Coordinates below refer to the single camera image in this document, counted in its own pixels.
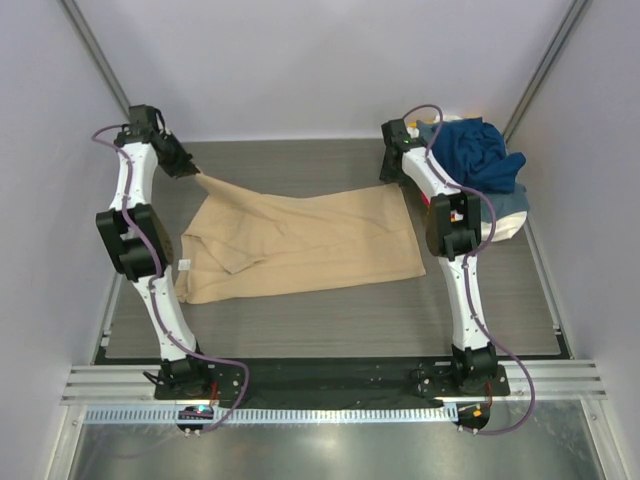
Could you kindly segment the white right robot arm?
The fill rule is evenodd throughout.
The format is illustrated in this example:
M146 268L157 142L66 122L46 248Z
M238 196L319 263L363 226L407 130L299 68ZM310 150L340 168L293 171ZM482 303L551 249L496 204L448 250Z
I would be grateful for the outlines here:
M481 199L413 142L385 148L380 177L387 183L408 178L428 200L426 244L444 274L453 319L451 378L461 390L480 389L498 370L477 275Z

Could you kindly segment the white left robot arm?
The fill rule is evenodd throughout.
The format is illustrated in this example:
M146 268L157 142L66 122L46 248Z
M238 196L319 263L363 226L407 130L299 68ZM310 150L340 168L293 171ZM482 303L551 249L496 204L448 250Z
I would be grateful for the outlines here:
M137 134L131 125L103 127L91 140L114 150L118 180L107 210L95 223L116 272L142 299L160 348L156 374L144 376L158 396L196 397L210 392L209 362L187 325L173 283L173 245L151 205L155 170L173 178L199 172L175 136L153 128Z

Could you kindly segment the beige t-shirt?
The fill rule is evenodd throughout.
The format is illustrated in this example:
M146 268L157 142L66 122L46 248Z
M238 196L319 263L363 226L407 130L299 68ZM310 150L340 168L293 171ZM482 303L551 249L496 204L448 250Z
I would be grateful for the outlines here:
M421 277L403 193L379 185L309 198L258 193L199 174L206 198L181 236L175 291L206 304Z

